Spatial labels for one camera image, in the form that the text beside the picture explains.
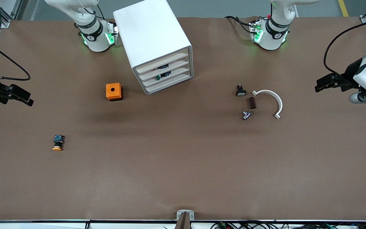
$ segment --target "white storage box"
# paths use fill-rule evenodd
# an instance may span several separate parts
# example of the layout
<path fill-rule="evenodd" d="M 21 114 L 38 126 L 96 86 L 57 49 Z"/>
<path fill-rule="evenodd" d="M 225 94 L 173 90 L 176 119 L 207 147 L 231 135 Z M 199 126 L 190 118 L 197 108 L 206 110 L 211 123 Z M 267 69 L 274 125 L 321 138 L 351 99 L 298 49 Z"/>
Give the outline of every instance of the white storage box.
<path fill-rule="evenodd" d="M 193 78 L 192 45 L 166 0 L 144 0 L 113 15 L 147 95 Z"/>

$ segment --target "green connector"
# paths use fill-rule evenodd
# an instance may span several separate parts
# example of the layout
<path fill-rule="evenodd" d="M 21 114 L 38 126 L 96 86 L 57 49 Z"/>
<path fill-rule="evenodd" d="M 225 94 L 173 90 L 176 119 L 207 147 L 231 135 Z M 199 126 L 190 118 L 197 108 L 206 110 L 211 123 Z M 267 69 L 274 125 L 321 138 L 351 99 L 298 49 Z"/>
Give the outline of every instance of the green connector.
<path fill-rule="evenodd" d="M 261 40 L 261 37 L 263 35 L 263 30 L 261 29 L 257 35 L 255 35 L 255 42 L 259 42 Z"/>
<path fill-rule="evenodd" d="M 106 33 L 106 34 L 105 34 L 105 37 L 107 38 L 108 43 L 109 43 L 110 45 L 112 45 L 112 44 L 114 43 L 114 36 L 113 36 L 113 35 Z"/>

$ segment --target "brown table surface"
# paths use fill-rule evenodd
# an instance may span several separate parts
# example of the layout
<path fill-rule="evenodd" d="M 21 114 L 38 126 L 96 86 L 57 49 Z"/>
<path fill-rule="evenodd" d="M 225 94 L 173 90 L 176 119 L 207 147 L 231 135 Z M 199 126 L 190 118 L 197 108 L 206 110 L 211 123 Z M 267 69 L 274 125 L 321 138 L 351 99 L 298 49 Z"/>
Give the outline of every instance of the brown table surface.
<path fill-rule="evenodd" d="M 122 46 L 94 53 L 73 22 L 12 21 L 0 49 L 35 104 L 0 103 L 0 219 L 366 219 L 366 104 L 315 93 L 356 17 L 296 18 L 277 51 L 222 18 L 180 18 L 195 78 L 145 96 Z M 366 26 L 328 63 L 366 53 Z M 0 75 L 24 77 L 0 55 Z M 107 83 L 125 99 L 109 102 Z M 248 120 L 235 87 L 269 89 Z M 52 151 L 54 135 L 65 150 Z"/>

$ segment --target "yellow floor line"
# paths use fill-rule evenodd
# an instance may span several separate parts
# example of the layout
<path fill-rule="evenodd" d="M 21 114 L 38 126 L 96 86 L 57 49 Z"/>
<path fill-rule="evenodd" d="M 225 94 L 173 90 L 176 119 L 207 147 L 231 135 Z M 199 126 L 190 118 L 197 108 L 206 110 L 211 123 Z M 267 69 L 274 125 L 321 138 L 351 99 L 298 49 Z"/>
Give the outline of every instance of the yellow floor line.
<path fill-rule="evenodd" d="M 340 4 L 341 12 L 344 17 L 348 17 L 347 9 L 345 8 L 344 0 L 338 0 L 338 4 Z"/>

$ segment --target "brown terminal block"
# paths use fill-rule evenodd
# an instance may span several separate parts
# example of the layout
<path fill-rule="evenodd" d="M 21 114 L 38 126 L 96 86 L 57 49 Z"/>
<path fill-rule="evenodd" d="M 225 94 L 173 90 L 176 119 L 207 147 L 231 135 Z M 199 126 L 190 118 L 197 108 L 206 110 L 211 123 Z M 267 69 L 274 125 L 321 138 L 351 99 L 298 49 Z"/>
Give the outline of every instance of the brown terminal block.
<path fill-rule="evenodd" d="M 107 99 L 110 100 L 111 102 L 124 99 L 120 83 L 107 84 L 105 92 Z"/>
<path fill-rule="evenodd" d="M 248 101 L 249 101 L 249 108 L 250 109 L 255 109 L 257 107 L 257 104 L 255 102 L 255 97 L 250 97 L 248 99 Z"/>

